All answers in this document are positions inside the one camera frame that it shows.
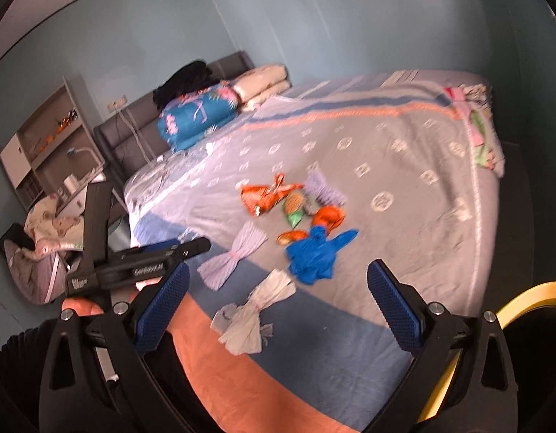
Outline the person's left hand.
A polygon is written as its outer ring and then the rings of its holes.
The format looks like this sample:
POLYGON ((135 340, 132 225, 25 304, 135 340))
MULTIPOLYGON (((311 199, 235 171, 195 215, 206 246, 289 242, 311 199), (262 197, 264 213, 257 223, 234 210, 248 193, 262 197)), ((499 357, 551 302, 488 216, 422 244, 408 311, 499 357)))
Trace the person's left hand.
MULTIPOLYGON (((139 291, 141 291, 144 287, 147 287, 148 285, 151 287, 154 284, 158 284, 160 280, 160 277, 154 277, 154 279, 137 281, 134 285, 112 290, 109 293, 110 304, 113 305, 120 301, 131 303, 139 291)), ((73 310, 79 317, 97 316, 106 312, 103 307, 100 307, 93 300, 81 297, 66 298, 62 302, 61 310, 73 310)))

